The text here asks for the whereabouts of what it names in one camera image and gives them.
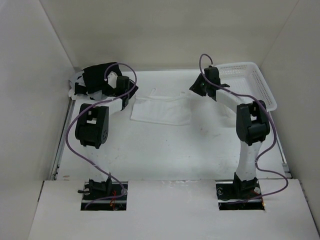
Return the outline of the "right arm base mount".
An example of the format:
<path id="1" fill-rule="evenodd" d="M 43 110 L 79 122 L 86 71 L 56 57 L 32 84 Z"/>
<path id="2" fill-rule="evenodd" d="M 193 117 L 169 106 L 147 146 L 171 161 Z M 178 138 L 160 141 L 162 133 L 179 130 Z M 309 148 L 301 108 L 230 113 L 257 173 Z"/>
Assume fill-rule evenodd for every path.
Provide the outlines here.
<path id="1" fill-rule="evenodd" d="M 233 181 L 216 183 L 218 208 L 221 211 L 264 211 L 261 188 L 258 179 L 241 181 L 234 174 Z"/>

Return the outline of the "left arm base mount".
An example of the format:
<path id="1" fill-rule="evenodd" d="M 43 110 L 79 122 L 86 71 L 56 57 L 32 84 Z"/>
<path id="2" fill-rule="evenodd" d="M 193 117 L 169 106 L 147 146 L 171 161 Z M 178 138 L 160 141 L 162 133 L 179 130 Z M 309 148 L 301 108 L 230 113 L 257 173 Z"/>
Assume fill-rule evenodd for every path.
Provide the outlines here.
<path id="1" fill-rule="evenodd" d="M 117 182 L 108 178 L 106 181 L 97 182 L 90 179 L 84 184 L 83 189 L 77 191 L 81 196 L 81 211 L 126 211 L 127 193 Z"/>

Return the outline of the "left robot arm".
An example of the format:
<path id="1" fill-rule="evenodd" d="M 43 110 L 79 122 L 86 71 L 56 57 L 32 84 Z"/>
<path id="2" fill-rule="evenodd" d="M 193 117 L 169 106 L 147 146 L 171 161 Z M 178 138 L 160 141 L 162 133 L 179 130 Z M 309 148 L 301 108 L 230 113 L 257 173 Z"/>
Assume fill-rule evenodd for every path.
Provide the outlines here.
<path id="1" fill-rule="evenodd" d="M 72 123 L 75 124 L 75 138 L 88 148 L 88 152 L 98 150 L 107 141 L 110 116 L 124 110 L 137 90 L 136 83 L 129 77 L 118 76 L 111 97 L 80 106 L 79 114 Z"/>

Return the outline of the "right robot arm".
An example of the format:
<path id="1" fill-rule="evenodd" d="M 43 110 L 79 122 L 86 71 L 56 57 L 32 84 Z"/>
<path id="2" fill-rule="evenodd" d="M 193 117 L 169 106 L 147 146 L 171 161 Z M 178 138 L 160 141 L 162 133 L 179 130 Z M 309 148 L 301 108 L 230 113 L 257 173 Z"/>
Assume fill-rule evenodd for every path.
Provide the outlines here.
<path id="1" fill-rule="evenodd" d="M 270 133 L 268 117 L 259 105 L 262 100 L 245 99 L 228 92 L 229 85 L 221 83 L 217 67 L 208 66 L 189 88 L 195 94 L 208 96 L 236 114 L 235 129 L 240 140 L 240 154 L 232 183 L 218 183 L 217 197 L 222 201 L 247 200 L 261 194 L 256 174 L 256 158 L 262 143 Z"/>

